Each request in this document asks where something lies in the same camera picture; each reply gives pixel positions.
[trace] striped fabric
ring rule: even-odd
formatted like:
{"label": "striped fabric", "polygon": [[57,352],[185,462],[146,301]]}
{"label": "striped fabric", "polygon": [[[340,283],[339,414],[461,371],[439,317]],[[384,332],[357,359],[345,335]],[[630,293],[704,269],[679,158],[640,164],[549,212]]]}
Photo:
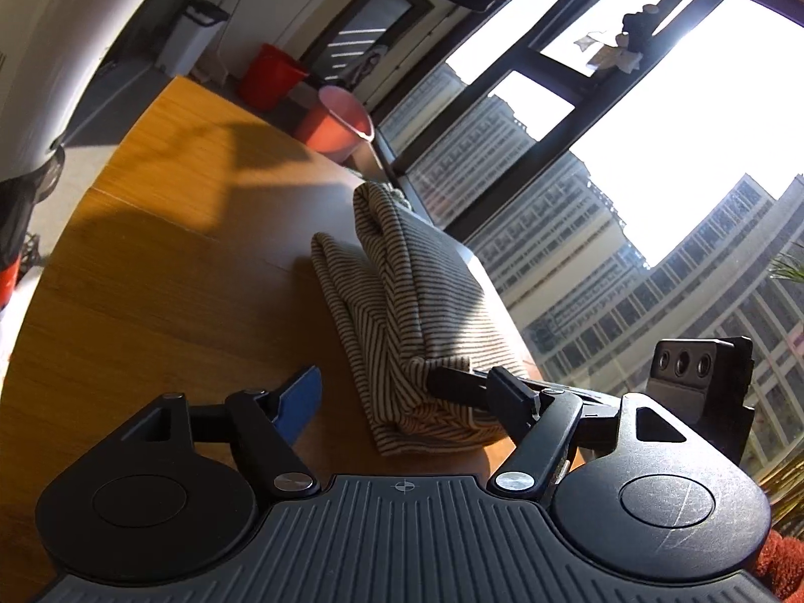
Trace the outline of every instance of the striped fabric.
{"label": "striped fabric", "polygon": [[449,239],[378,184],[357,188],[354,205],[363,249],[319,233],[312,257],[379,452],[451,453],[504,437],[493,417],[425,386],[437,366],[528,376],[481,287]]}

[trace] towel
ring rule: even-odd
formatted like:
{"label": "towel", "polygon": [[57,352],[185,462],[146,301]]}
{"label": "towel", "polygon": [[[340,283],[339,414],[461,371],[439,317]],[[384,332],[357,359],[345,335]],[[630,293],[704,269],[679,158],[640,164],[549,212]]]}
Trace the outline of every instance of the towel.
{"label": "towel", "polygon": [[505,432],[488,413],[432,397],[429,371],[503,366],[528,373],[450,240],[365,183],[355,191],[362,245],[316,234],[312,258],[377,449],[453,453]]}

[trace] wooden table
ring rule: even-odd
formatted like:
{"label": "wooden table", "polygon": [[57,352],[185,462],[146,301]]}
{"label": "wooden table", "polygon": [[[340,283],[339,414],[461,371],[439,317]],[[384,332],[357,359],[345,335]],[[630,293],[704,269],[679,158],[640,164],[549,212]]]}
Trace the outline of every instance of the wooden table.
{"label": "wooden table", "polygon": [[[3,603],[52,578],[33,519],[42,489],[165,391],[219,403],[318,365],[322,410],[296,450],[323,481],[336,471],[487,477],[508,455],[509,441],[446,457],[376,452],[310,262],[316,231],[357,242],[358,183],[184,79],[142,116],[59,240],[3,387]],[[225,448],[199,450],[230,460]]]}

